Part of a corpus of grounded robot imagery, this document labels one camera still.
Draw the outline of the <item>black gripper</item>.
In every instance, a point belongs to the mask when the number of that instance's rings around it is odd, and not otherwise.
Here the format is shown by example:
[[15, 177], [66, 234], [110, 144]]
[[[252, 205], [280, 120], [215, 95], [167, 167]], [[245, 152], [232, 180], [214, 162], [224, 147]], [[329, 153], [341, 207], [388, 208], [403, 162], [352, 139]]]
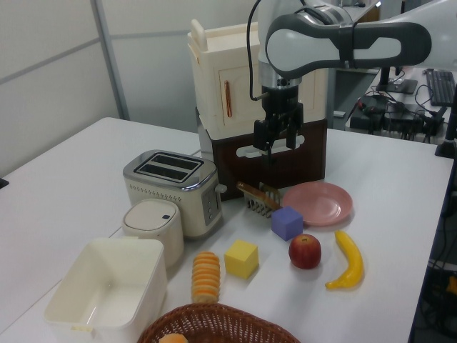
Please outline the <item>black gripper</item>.
[[[299, 86], [274, 89], [262, 86], [262, 92], [267, 93], [262, 100], [262, 108], [265, 111], [265, 120], [256, 120], [253, 128], [253, 147], [258, 149], [267, 165], [272, 165], [272, 147], [274, 136], [269, 131], [268, 123], [280, 115], [290, 114], [297, 125], [303, 124], [303, 105], [298, 100]], [[296, 148], [296, 137], [299, 126], [290, 123], [286, 130], [286, 146], [289, 149]]]

